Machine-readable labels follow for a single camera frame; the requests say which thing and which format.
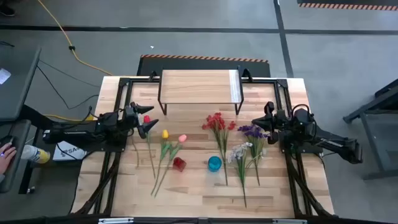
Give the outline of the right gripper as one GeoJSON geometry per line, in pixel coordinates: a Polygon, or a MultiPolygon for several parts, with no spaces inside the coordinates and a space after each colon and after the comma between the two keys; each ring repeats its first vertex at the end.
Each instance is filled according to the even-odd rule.
{"type": "Polygon", "coordinates": [[[252,124],[255,125],[255,137],[267,139],[268,144],[275,144],[279,138],[292,135],[290,120],[286,116],[285,110],[277,110],[276,114],[273,115],[272,112],[274,109],[274,103],[268,101],[264,106],[265,115],[251,121],[252,124]],[[273,117],[274,126],[270,123],[273,117]]]}

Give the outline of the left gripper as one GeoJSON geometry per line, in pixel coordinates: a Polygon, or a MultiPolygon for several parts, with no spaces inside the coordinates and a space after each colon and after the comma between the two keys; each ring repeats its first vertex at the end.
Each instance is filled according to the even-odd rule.
{"type": "Polygon", "coordinates": [[[130,130],[137,128],[141,139],[145,139],[149,131],[154,127],[159,120],[150,120],[140,124],[138,114],[145,114],[150,110],[153,110],[154,106],[141,106],[135,102],[131,102],[129,106],[124,108],[123,114],[123,132],[128,133],[130,130]]]}

